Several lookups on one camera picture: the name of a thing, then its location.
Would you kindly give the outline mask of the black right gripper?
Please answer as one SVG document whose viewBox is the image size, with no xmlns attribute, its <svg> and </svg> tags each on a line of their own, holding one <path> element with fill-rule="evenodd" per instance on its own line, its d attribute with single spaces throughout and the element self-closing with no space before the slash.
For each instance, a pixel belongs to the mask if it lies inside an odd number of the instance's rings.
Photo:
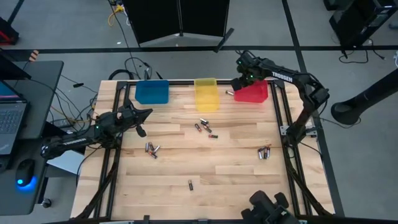
<svg viewBox="0 0 398 224">
<path fill-rule="evenodd" d="M 257 73 L 244 73 L 240 78 L 234 78 L 231 81 L 231 86 L 234 91 L 242 89 L 242 87 L 247 87 L 255 84 L 256 81 L 261 80 L 261 75 Z"/>
</svg>

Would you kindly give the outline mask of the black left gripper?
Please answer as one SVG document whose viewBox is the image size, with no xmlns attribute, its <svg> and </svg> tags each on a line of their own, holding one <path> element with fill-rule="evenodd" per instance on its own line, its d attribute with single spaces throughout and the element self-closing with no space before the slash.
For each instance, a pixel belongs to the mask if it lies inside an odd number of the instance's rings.
<svg viewBox="0 0 398 224">
<path fill-rule="evenodd" d="M 136 126 L 137 122 L 144 122 L 152 112 L 153 109 L 139 110 L 122 106 L 116 112 L 115 123 L 117 126 Z"/>
</svg>

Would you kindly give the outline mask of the red plastic bin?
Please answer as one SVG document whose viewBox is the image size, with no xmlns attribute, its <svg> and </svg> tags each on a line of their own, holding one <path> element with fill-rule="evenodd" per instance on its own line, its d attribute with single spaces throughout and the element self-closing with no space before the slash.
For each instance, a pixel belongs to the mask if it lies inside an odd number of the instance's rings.
<svg viewBox="0 0 398 224">
<path fill-rule="evenodd" d="M 234 100 L 246 103 L 263 103 L 268 98 L 268 83 L 266 80 L 255 81 L 253 85 L 242 87 L 234 92 Z"/>
</svg>

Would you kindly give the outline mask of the blue plastic bin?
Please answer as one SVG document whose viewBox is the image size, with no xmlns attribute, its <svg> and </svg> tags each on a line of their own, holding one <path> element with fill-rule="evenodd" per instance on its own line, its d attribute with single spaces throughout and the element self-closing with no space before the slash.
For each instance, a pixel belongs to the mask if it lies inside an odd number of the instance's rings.
<svg viewBox="0 0 398 224">
<path fill-rule="evenodd" d="M 136 83 L 135 99 L 142 105 L 167 104 L 168 80 L 144 80 Z"/>
</svg>

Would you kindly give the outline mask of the yellow translucent plastic bin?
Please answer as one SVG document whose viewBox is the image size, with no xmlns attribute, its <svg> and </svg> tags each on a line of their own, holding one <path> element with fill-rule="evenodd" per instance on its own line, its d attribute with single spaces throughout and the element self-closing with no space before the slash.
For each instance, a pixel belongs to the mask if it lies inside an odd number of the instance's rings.
<svg viewBox="0 0 398 224">
<path fill-rule="evenodd" d="M 194 80 L 195 106 L 199 112 L 214 112 L 220 107 L 217 80 L 200 78 Z"/>
</svg>

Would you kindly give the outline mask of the black divider panel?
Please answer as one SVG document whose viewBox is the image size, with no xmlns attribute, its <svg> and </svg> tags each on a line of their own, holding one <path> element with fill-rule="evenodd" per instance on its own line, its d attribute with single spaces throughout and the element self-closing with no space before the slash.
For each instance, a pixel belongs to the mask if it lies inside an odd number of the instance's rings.
<svg viewBox="0 0 398 224">
<path fill-rule="evenodd" d="M 177 3 L 178 0 L 123 0 L 139 45 L 180 32 Z"/>
<path fill-rule="evenodd" d="M 213 49 L 218 53 L 234 28 L 227 29 L 231 0 L 178 0 L 182 33 L 220 37 Z"/>
</svg>

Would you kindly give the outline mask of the grey power strip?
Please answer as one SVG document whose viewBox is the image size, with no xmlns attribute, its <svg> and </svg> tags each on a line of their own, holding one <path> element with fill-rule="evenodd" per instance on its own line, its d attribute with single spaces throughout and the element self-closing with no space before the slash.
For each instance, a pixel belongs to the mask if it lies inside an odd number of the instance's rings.
<svg viewBox="0 0 398 224">
<path fill-rule="evenodd" d="M 72 128 L 75 125 L 74 121 L 70 121 L 69 119 L 56 119 L 51 122 L 54 126 L 58 128 Z"/>
</svg>

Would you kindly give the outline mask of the white sheet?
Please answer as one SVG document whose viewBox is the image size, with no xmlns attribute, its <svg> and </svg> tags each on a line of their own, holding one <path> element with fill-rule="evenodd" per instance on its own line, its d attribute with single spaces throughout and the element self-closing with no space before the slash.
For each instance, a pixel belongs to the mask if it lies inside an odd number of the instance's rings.
<svg viewBox="0 0 398 224">
<path fill-rule="evenodd" d="M 76 151 L 64 152 L 61 156 L 47 161 L 47 164 L 77 174 L 84 155 Z"/>
</svg>

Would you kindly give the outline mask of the black desk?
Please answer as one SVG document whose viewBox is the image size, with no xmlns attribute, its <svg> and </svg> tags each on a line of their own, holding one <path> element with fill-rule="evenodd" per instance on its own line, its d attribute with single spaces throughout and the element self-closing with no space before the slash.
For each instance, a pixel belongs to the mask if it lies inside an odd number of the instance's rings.
<svg viewBox="0 0 398 224">
<path fill-rule="evenodd" d="M 30 62 L 25 71 L 30 80 L 3 80 L 28 102 L 22 126 L 9 155 L 0 156 L 0 216 L 27 215 L 39 202 L 47 161 L 40 155 L 44 138 L 59 132 L 47 122 L 54 91 L 63 68 L 62 61 Z M 25 159 L 35 161 L 29 185 L 16 184 L 16 169 Z"/>
</svg>

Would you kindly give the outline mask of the black computer mouse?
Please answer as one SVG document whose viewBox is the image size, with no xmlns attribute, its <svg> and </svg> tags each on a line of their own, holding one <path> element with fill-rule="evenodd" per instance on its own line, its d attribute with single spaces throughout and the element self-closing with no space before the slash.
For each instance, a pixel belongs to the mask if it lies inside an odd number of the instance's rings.
<svg viewBox="0 0 398 224">
<path fill-rule="evenodd" d="M 19 187 L 29 185 L 34 176 L 35 161 L 25 159 L 19 163 L 16 169 L 16 184 Z"/>
</svg>

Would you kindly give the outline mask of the grey laptop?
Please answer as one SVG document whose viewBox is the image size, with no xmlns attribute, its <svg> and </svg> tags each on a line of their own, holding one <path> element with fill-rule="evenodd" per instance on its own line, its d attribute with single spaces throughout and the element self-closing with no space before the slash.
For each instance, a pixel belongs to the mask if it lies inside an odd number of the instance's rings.
<svg viewBox="0 0 398 224">
<path fill-rule="evenodd" d="M 15 89 L 0 80 L 0 156 L 11 154 L 28 105 Z"/>
</svg>

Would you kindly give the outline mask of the black equipment cart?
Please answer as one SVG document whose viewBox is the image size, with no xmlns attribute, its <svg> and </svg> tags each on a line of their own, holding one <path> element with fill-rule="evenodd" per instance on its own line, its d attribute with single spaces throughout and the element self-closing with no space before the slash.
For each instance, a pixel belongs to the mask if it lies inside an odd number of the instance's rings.
<svg viewBox="0 0 398 224">
<path fill-rule="evenodd" d="M 329 23 L 342 47 L 358 47 L 397 11 L 398 0 L 336 0 Z"/>
</svg>

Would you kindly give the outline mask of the black monitor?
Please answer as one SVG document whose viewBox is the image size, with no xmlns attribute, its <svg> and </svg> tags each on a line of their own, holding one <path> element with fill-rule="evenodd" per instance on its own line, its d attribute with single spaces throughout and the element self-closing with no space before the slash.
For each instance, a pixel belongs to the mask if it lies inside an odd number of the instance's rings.
<svg viewBox="0 0 398 224">
<path fill-rule="evenodd" d="M 30 80 L 32 77 L 25 71 L 30 62 L 27 61 L 23 67 L 18 67 L 9 60 L 10 58 L 11 56 L 0 48 L 0 80 Z"/>
</svg>

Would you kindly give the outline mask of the red black case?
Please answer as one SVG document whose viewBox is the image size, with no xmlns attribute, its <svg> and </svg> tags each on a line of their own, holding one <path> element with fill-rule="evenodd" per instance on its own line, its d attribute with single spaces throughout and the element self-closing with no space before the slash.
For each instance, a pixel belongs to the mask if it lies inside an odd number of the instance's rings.
<svg viewBox="0 0 398 224">
<path fill-rule="evenodd" d="M 16 45 L 19 33 L 15 31 L 8 21 L 0 17 L 0 45 Z"/>
</svg>

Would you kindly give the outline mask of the black aluminium rig frame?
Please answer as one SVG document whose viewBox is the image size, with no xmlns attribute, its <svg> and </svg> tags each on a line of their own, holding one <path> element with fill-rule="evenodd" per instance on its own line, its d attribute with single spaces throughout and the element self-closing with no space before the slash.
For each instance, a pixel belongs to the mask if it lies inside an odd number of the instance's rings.
<svg viewBox="0 0 398 224">
<path fill-rule="evenodd" d="M 225 93 L 229 89 L 222 81 L 219 109 L 201 113 L 195 108 L 193 82 L 172 81 L 169 102 L 154 105 L 144 123 L 147 136 L 124 133 L 116 183 L 105 192 L 100 215 L 132 222 L 145 216 L 152 223 L 236 222 L 258 190 L 270 197 L 282 192 L 290 212 L 305 213 L 302 194 L 290 191 L 294 183 L 285 169 L 285 160 L 294 154 L 283 152 L 280 136 L 281 127 L 302 110 L 296 87 L 271 85 L 261 104 L 238 103 Z M 145 152 L 147 142 L 160 146 L 157 159 Z M 270 158 L 259 159 L 257 150 L 268 144 Z"/>
</svg>

